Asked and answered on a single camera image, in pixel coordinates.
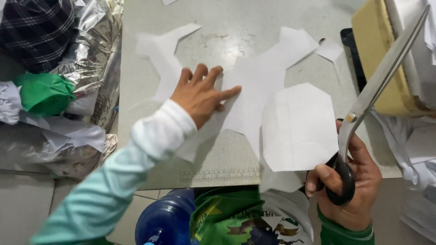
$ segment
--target scissor pivot screw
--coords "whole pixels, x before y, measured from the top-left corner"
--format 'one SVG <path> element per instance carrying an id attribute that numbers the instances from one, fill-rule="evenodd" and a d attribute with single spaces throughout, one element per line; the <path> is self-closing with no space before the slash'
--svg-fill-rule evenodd
<path id="1" fill-rule="evenodd" d="M 348 115 L 347 115 L 347 121 L 348 122 L 354 122 L 354 121 L 356 121 L 357 120 L 357 115 L 356 115 L 356 113 L 354 113 L 354 112 L 351 112 L 351 113 L 349 113 Z"/>

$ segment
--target black scissor handle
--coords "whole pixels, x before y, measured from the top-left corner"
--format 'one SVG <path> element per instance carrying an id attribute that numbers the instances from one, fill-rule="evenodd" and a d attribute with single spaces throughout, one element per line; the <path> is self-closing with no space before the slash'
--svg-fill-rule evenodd
<path id="1" fill-rule="evenodd" d="M 348 164 L 344 163 L 339 159 L 339 157 L 337 157 L 337 153 L 326 163 L 326 165 L 333 168 L 342 180 L 342 196 L 337 195 L 326 187 L 328 199 L 336 206 L 348 204 L 353 199 L 354 191 L 356 190 L 353 170 Z M 324 183 L 318 178 L 317 191 L 322 190 L 324 186 Z"/>

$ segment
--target cutting table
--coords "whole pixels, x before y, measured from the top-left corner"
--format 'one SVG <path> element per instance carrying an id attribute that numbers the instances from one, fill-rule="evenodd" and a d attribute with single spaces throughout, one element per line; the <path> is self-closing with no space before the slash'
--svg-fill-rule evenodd
<path id="1" fill-rule="evenodd" d="M 255 57 L 278 42 L 280 27 L 304 29 L 315 40 L 329 38 L 342 45 L 340 31 L 351 27 L 352 15 L 364 0 L 160 0 L 124 2 L 123 49 L 119 102 L 119 146 L 129 131 L 159 105 L 150 100 L 159 76 L 149 60 L 135 55 L 136 33 L 160 35 L 188 23 L 203 27 L 182 39 L 176 57 L 192 70 L 200 62 L 231 71 L 237 56 Z M 304 82 L 328 93 L 337 118 L 346 115 L 358 95 L 350 53 L 345 48 L 335 65 L 311 55 L 286 72 L 285 87 Z M 384 178 L 402 177 L 380 124 L 368 115 L 356 131 L 365 142 Z M 159 163 L 142 190 L 258 184 L 259 161 L 244 135 L 225 131 L 201 145 L 198 159 Z"/>

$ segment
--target sleeve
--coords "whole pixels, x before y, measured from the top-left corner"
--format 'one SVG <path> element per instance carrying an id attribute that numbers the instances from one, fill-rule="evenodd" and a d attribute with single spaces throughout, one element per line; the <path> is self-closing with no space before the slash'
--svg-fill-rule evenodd
<path id="1" fill-rule="evenodd" d="M 196 131 L 186 111 L 167 100 L 153 116 L 134 124 L 128 145 L 70 192 L 31 244 L 78 244 L 107 236 L 145 181 L 146 172 L 170 158 Z"/>
<path id="2" fill-rule="evenodd" d="M 320 235 L 322 245 L 375 245 L 372 224 L 364 231 L 350 231 L 326 218 L 318 206 L 317 210 L 322 223 Z"/>

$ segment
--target person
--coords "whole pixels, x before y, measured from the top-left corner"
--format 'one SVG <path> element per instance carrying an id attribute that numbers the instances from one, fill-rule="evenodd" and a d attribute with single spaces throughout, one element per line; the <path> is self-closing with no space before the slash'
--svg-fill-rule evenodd
<path id="1" fill-rule="evenodd" d="M 221 104 L 241 91 L 240 86 L 218 92 L 214 83 L 223 69 L 199 64 L 195 73 L 181 72 L 174 94 L 151 117 L 136 122 L 130 142 L 111 155 L 104 165 L 74 188 L 48 217 L 30 243 L 106 244 L 147 178 L 147 171 L 173 156 L 174 151 L 194 135 Z M 377 196 L 381 173 L 364 143 L 353 135 L 350 166 L 356 177 L 353 199 L 335 206 L 325 190 L 316 192 L 320 178 L 327 187 L 341 194 L 341 179 L 321 164 L 307 175 L 306 195 L 301 191 L 259 194 L 255 186 L 221 187 L 206 191 L 195 200 L 191 216 L 192 244 L 312 244 L 313 230 L 308 218 L 307 197 L 314 195 L 322 222 L 322 244 L 374 244 L 371 206 Z M 277 223 L 275 227 L 268 224 Z"/>

